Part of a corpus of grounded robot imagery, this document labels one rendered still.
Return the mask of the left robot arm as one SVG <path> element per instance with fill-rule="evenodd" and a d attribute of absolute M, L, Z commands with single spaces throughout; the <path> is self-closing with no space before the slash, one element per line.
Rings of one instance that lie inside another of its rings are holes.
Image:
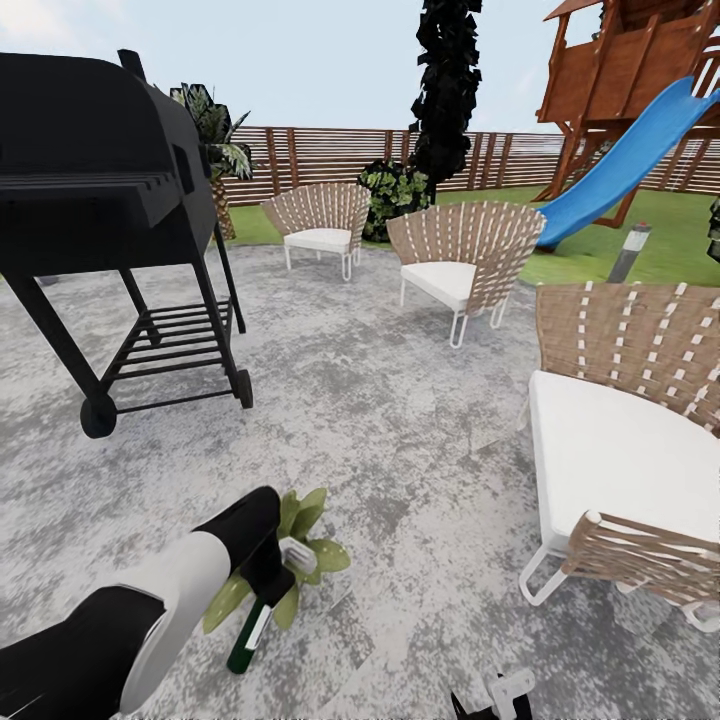
<path fill-rule="evenodd" d="M 154 557 L 101 583 L 66 620 L 0 650 L 0 720 L 110 720 L 132 714 L 240 566 L 274 608 L 312 575 L 314 551 L 277 539 L 280 500 L 261 486 L 211 513 Z"/>

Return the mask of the insectifuge atomizer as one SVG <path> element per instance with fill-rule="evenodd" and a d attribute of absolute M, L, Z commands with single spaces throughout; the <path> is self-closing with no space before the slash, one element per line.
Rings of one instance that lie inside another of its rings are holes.
<path fill-rule="evenodd" d="M 251 663 L 251 657 L 257 650 L 257 645 L 263 633 L 265 627 L 269 623 L 269 619 L 272 618 L 273 611 L 270 608 L 270 603 L 263 593 L 258 593 L 257 599 L 251 613 L 247 617 L 247 621 L 241 629 L 241 634 L 235 642 L 235 646 L 231 651 L 231 655 L 226 663 L 229 670 L 232 671 L 233 675 L 243 676 Z"/>

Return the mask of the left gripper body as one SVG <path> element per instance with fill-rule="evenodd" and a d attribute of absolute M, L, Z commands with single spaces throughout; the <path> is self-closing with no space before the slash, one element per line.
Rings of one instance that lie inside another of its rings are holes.
<path fill-rule="evenodd" d="M 295 574 L 281 563 L 278 548 L 267 559 L 245 561 L 240 566 L 239 574 L 249 581 L 258 593 L 265 595 L 270 608 L 274 608 L 295 584 Z"/>

